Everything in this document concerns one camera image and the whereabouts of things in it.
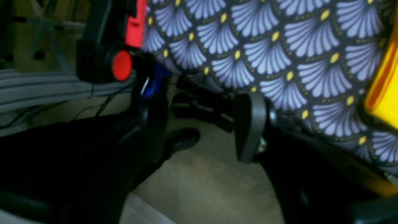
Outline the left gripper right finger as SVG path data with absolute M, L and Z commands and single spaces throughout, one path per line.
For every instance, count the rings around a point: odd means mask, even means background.
M 234 99 L 237 159 L 259 163 L 286 224 L 396 224 L 397 186 L 370 165 L 280 122 L 259 93 Z

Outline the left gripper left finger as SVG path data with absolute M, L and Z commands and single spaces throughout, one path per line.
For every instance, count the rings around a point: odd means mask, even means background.
M 119 114 L 1 137 L 1 210 L 45 224 L 117 224 L 128 193 L 200 139 L 166 131 L 161 93 Z

